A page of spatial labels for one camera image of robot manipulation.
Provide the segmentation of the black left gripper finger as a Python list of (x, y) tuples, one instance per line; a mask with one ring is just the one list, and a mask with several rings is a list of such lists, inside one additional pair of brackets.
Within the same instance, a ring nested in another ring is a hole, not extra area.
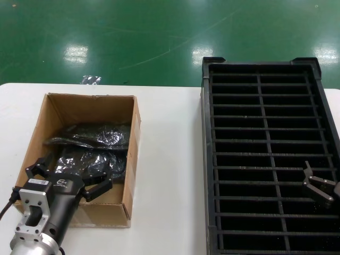
[(54, 155), (52, 152), (47, 153), (43, 157), (39, 157), (36, 162), (25, 169), (28, 180), (36, 179), (36, 176), (40, 176), (45, 181), (50, 181), (52, 176), (52, 171), (49, 169)]
[(93, 201), (113, 187), (111, 171), (96, 174), (84, 174), (82, 176), (82, 180), (85, 187), (91, 186), (90, 189), (84, 190), (82, 193), (86, 202)]

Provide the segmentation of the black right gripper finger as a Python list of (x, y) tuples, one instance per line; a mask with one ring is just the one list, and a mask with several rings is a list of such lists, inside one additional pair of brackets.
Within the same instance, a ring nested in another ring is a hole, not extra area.
[(303, 191), (314, 202), (326, 209), (336, 204), (336, 182), (314, 176), (308, 161), (305, 161)]

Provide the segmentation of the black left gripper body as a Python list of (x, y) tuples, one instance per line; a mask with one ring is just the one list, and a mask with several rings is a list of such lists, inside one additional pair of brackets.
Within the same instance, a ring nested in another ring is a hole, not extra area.
[(62, 241), (82, 198), (84, 182), (78, 175), (62, 173), (53, 174), (47, 180), (52, 183), (53, 201), (43, 233)]

